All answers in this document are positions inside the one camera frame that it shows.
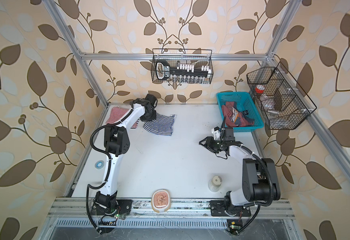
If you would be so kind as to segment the blue white striped tank top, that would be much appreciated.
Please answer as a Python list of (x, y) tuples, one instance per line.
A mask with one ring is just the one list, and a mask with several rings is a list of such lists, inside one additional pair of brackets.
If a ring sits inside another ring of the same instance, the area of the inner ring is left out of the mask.
[(151, 134), (159, 136), (172, 136), (176, 115), (164, 116), (157, 114), (155, 120), (145, 122), (143, 128)]

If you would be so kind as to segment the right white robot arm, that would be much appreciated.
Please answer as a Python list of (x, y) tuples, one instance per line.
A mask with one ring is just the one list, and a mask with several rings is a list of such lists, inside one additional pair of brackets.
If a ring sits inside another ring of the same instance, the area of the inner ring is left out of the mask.
[(280, 185), (276, 173), (276, 166), (270, 158), (260, 158), (242, 142), (237, 141), (232, 127), (222, 123), (212, 130), (213, 135), (199, 142), (215, 155), (225, 153), (225, 159), (232, 157), (238, 160), (241, 169), (239, 189), (228, 191), (221, 201), (210, 201), (211, 215), (242, 218), (244, 213), (250, 212), (255, 206), (256, 211), (251, 218), (243, 223), (241, 219), (228, 223), (227, 231), (230, 235), (240, 235), (258, 216), (261, 207), (268, 207), (281, 198)]

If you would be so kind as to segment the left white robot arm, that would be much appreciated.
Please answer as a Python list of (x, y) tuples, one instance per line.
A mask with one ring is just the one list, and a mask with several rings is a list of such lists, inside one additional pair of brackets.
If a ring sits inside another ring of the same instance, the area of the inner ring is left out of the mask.
[(128, 129), (141, 120), (149, 122), (157, 117), (157, 98), (147, 94), (145, 98), (137, 98), (130, 102), (131, 108), (117, 122), (105, 124), (92, 133), (90, 137), (91, 148), (106, 155), (104, 179), (99, 186), (87, 184), (86, 187), (86, 213), (94, 229), (102, 234), (103, 230), (94, 221), (89, 206), (90, 190), (96, 190), (93, 199), (93, 207), (99, 210), (103, 216), (117, 217), (122, 207), (117, 201), (117, 180), (124, 154), (130, 148)]

